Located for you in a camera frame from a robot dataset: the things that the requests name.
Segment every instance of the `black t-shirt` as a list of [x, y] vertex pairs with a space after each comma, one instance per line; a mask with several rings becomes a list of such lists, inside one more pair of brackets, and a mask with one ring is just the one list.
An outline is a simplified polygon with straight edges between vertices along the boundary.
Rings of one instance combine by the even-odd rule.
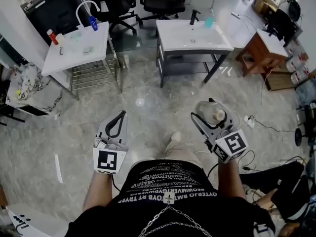
[[273, 236], [268, 212], [240, 197], [221, 197], [203, 170], [180, 160], [135, 165], [120, 194], [106, 207], [85, 211], [69, 224], [71, 236]]

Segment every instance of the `white countertop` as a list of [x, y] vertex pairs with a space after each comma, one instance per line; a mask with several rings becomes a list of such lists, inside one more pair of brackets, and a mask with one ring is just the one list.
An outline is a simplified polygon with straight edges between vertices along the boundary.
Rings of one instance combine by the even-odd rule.
[[233, 48], [219, 25], [214, 22], [211, 28], [204, 26], [204, 21], [157, 20], [159, 36], [164, 51], [176, 50], [222, 50]]
[[[59, 55], [59, 45], [51, 44], [48, 54], [45, 59], [44, 67], [41, 72], [43, 76], [51, 75], [52, 73], [63, 71], [82, 64], [100, 61], [105, 59], [107, 53], [107, 41], [109, 23], [104, 22], [98, 24], [98, 30], [94, 31], [91, 26], [85, 27], [85, 35], [78, 38], [78, 42], [70, 41], [71, 46], [64, 46], [64, 54]], [[71, 36], [79, 33], [79, 30], [67, 33], [64, 37], [67, 40]], [[86, 46], [92, 46], [93, 52], [83, 54], [83, 49]]]
[[287, 53], [283, 47], [283, 43], [280, 42], [275, 35], [269, 36], [269, 33], [261, 30], [257, 30], [257, 33], [259, 34], [260, 38], [262, 39], [270, 53], [275, 53], [287, 57]]

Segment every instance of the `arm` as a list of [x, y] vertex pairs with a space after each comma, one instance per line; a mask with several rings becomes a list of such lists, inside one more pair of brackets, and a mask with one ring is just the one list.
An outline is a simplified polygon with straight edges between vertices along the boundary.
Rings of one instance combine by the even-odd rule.
[[223, 164], [218, 160], [218, 190], [227, 198], [241, 197], [246, 199], [235, 160]]
[[88, 194], [83, 203], [83, 211], [97, 205], [107, 206], [112, 200], [112, 177], [111, 175], [93, 173]]

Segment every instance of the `silver chain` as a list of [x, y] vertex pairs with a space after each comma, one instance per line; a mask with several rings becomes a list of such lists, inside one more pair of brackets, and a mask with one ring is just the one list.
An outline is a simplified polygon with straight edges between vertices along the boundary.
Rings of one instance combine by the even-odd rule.
[[[159, 218], [159, 216], [160, 216], [161, 214], [163, 214], [167, 209], [173, 210], [173, 211], [175, 211], [175, 212], [177, 212], [177, 213], [179, 213], [179, 214], [185, 216], [188, 220], [190, 220], [192, 223], [194, 223], [195, 226], [189, 225], [189, 224], [185, 224], [185, 223], [171, 222], [171, 223], [168, 223], [168, 224], [165, 224], [165, 225], [163, 225], [163, 226], [157, 227], [157, 228], [155, 228], [155, 229], [153, 229], [153, 230], [151, 230], [151, 231], [145, 233], [145, 232], [147, 231], [147, 229], [153, 224], [153, 222], [154, 222], [155, 220], [157, 220], [157, 219]], [[186, 226], [186, 227], [195, 228], [195, 229], [201, 230], [201, 231], [203, 232], [203, 234], [205, 234], [206, 236], [212, 237], [212, 235], [210, 235], [208, 231], [206, 231], [205, 229], [203, 229], [203, 228], [202, 228], [198, 223], [196, 223], [191, 217], [189, 217], [187, 214], [183, 213], [182, 211], [177, 210], [177, 209], [171, 207], [170, 204], [168, 204], [168, 206], [167, 206], [166, 208], [164, 208], [163, 210], [161, 210], [160, 213], [158, 213], [150, 222], [148, 222], [147, 226], [142, 230], [142, 232], [140, 233], [139, 237], [145, 237], [145, 236], [147, 236], [147, 235], [149, 235], [149, 234], [151, 234], [151, 233], [153, 233], [153, 232], [155, 232], [155, 231], [157, 231], [157, 230], [160, 230], [160, 229], [162, 229], [162, 228], [165, 228], [165, 227], [168, 227], [168, 226], [171, 226], [171, 225], [180, 225], [180, 226]]]

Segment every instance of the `shoe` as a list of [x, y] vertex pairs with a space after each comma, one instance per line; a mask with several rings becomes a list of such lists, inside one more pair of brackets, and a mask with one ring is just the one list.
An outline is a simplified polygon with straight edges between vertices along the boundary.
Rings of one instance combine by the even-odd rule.
[[181, 142], [181, 132], [174, 132], [173, 135], [171, 136], [170, 141], [176, 141], [178, 143]]

